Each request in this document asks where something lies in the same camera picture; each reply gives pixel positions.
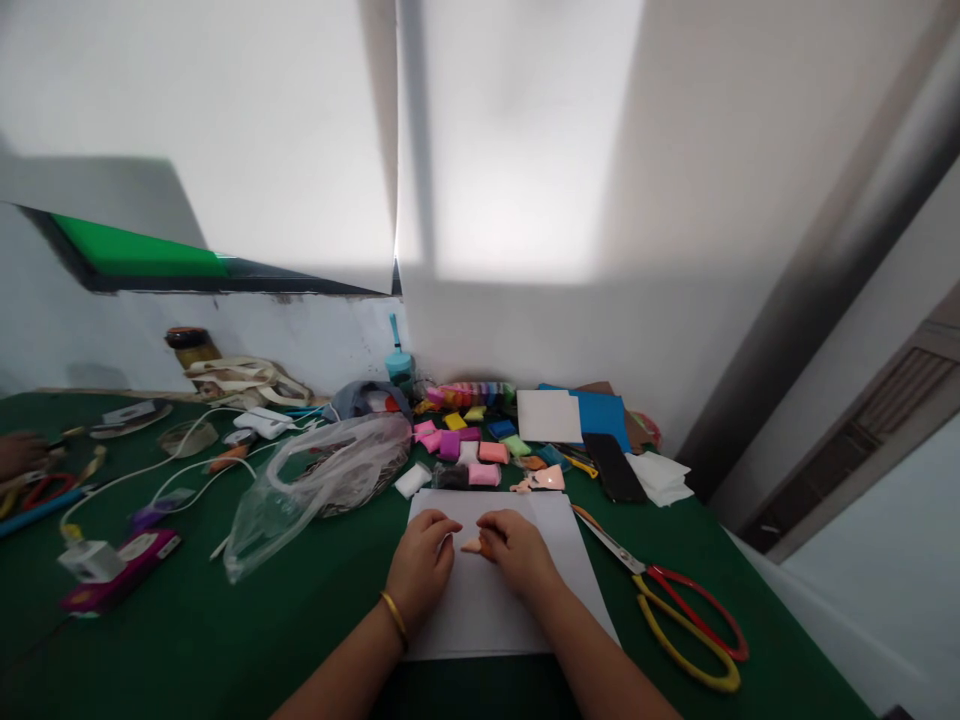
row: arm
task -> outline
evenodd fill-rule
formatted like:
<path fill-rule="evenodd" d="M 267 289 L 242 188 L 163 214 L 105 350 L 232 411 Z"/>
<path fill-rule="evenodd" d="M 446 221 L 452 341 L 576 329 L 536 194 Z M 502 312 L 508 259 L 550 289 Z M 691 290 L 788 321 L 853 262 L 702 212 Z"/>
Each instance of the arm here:
<path fill-rule="evenodd" d="M 440 601 L 453 569 L 460 523 L 424 510 L 407 526 L 390 565 L 386 592 L 412 639 Z M 400 631 L 381 598 L 316 672 L 273 714 L 293 718 L 363 718 L 403 656 Z"/>
<path fill-rule="evenodd" d="M 584 717 L 680 716 L 573 594 L 540 531 L 513 510 L 477 521 L 510 588 L 540 624 Z"/>

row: hand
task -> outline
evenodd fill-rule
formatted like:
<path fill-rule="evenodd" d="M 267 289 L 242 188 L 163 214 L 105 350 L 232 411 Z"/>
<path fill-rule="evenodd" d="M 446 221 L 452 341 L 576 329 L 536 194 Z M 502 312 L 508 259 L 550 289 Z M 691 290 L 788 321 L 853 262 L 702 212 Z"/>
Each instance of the hand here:
<path fill-rule="evenodd" d="M 19 432 L 0 437 L 0 482 L 43 467 L 47 443 L 36 433 Z"/>
<path fill-rule="evenodd" d="M 477 520 L 477 526 L 507 585 L 528 606 L 542 594 L 564 586 L 537 526 L 516 510 L 488 512 Z"/>
<path fill-rule="evenodd" d="M 439 510 L 424 510 L 410 521 L 400 538 L 387 575 L 386 590 L 397 604 L 411 638 L 423 627 L 443 596 L 453 570 L 450 533 L 462 529 L 463 525 Z"/>

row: white wall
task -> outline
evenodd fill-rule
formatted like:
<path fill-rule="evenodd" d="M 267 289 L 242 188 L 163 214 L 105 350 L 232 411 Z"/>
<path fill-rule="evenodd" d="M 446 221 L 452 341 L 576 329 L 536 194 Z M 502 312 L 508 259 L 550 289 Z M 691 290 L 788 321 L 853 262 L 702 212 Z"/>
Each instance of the white wall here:
<path fill-rule="evenodd" d="M 739 531 L 960 280 L 954 165 L 714 495 Z"/>
<path fill-rule="evenodd" d="M 610 380 L 675 452 L 886 151 L 943 7 L 403 3 L 398 251 L 422 364 Z"/>
<path fill-rule="evenodd" d="M 276 360 L 320 395 L 386 379 L 390 313 L 399 298 L 323 295 L 94 295 L 60 265 L 16 208 L 0 203 L 0 391 L 84 387 L 189 391 L 163 342 L 167 328 L 205 327 L 224 355 Z"/>
<path fill-rule="evenodd" d="M 878 713 L 960 717 L 960 415 L 779 567 L 741 549 Z"/>
<path fill-rule="evenodd" d="M 393 0 L 5 0 L 0 200 L 390 292 Z"/>

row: red and yellow scissors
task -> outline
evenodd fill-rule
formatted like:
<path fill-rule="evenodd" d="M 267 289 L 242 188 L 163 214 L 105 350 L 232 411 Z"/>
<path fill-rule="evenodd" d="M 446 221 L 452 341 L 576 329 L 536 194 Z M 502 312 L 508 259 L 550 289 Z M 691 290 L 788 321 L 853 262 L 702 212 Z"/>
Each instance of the red and yellow scissors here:
<path fill-rule="evenodd" d="M 686 670 L 690 675 L 695 679 L 702 682 L 707 687 L 717 692 L 723 693 L 733 693 L 740 688 L 740 672 L 737 670 L 736 663 L 733 661 L 743 662 L 748 657 L 750 657 L 750 648 L 747 646 L 747 641 L 743 637 L 743 633 L 740 631 L 740 626 L 737 624 L 737 621 L 733 619 L 733 616 L 727 612 L 726 608 L 721 605 L 713 595 L 708 593 L 702 587 L 700 587 L 693 580 L 684 577 L 678 573 L 675 573 L 671 570 L 667 570 L 664 567 L 659 565 L 645 565 L 644 563 L 637 560 L 633 555 L 631 555 L 627 550 L 620 545 L 616 540 L 607 535 L 599 523 L 594 520 L 590 513 L 584 510 L 581 507 L 573 505 L 573 511 L 576 513 L 584 524 L 593 531 L 593 534 L 599 538 L 606 548 L 616 555 L 617 559 L 622 562 L 627 569 L 633 574 L 633 582 L 640 589 L 640 595 L 637 597 L 637 600 L 640 602 L 640 609 L 643 610 L 643 615 L 647 619 L 647 623 L 650 625 L 650 629 L 653 630 L 653 634 L 656 636 L 657 641 L 660 645 L 663 646 L 663 649 L 672 657 L 676 663 Z M 670 594 L 670 597 L 673 598 L 680 609 L 686 614 L 687 617 L 684 617 L 679 612 L 674 610 L 670 605 L 667 604 L 659 595 L 654 594 L 650 588 L 647 587 L 646 583 L 643 581 L 643 574 L 647 573 L 650 577 L 656 580 L 660 585 Z M 737 647 L 731 648 L 727 643 L 721 640 L 717 634 L 708 626 L 699 615 L 697 615 L 693 609 L 680 597 L 676 590 L 670 585 L 669 581 L 679 583 L 680 585 L 686 585 L 688 588 L 695 590 L 700 593 L 706 600 L 713 605 L 724 619 L 727 621 L 727 624 L 731 627 L 737 638 Z M 671 619 L 675 620 L 686 630 L 691 632 L 700 642 L 706 645 L 714 655 L 720 658 L 720 661 L 723 663 L 724 667 L 727 669 L 727 674 L 723 677 L 717 677 L 715 675 L 708 675 L 700 668 L 696 667 L 693 663 L 687 660 L 680 652 L 670 643 L 667 639 L 667 636 L 664 635 L 663 630 L 660 629 L 660 625 L 657 623 L 656 618 L 653 615 L 653 609 L 650 607 L 650 603 L 653 603 L 661 610 L 663 610 Z"/>

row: green table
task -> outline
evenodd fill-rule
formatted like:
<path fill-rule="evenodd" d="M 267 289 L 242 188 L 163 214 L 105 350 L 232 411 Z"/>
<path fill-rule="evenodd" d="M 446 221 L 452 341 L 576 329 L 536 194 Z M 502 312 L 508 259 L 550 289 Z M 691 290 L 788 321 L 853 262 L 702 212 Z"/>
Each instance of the green table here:
<path fill-rule="evenodd" d="M 17 395 L 0 401 L 0 432 L 30 428 L 54 438 L 61 429 L 89 425 L 131 402 L 118 396 Z M 162 459 L 159 433 L 204 409 L 181 404 L 150 429 L 105 441 L 109 454 L 99 478 Z M 232 418 L 216 413 L 210 419 L 226 430 Z M 177 468 L 212 456 L 215 448 L 107 490 L 77 512 L 76 522 L 87 537 L 119 545 L 130 513 Z M 91 441 L 76 441 L 65 469 L 79 470 L 91 449 Z M 424 457 L 418 446 L 415 458 Z M 505 485 L 519 475 L 509 468 Z M 190 474 L 183 479 L 192 487 L 203 482 Z M 208 557 L 229 531 L 248 485 L 242 470 L 229 473 L 195 508 L 173 516 L 168 522 L 182 534 L 181 547 L 122 605 L 98 619 L 63 623 L 57 603 L 73 582 L 56 564 L 62 552 L 57 516 L 0 540 L 0 716 L 266 717 L 278 707 L 376 602 L 409 503 L 388 489 L 360 510 L 315 521 L 231 586 L 222 564 Z M 579 471 L 568 473 L 567 491 L 638 558 L 694 578 L 739 620 L 752 653 L 740 665 L 743 687 L 733 696 L 718 695 L 666 656 L 643 620 L 629 576 L 582 530 L 624 650 L 685 717 L 873 717 L 696 500 L 666 509 L 617 506 Z M 697 599 L 694 595 L 695 609 L 724 627 Z M 720 671 L 716 658 L 666 618 L 663 623 L 681 652 Z M 578 716 L 550 655 L 401 664 L 374 716 L 451 713 L 484 720 L 491 713 Z"/>

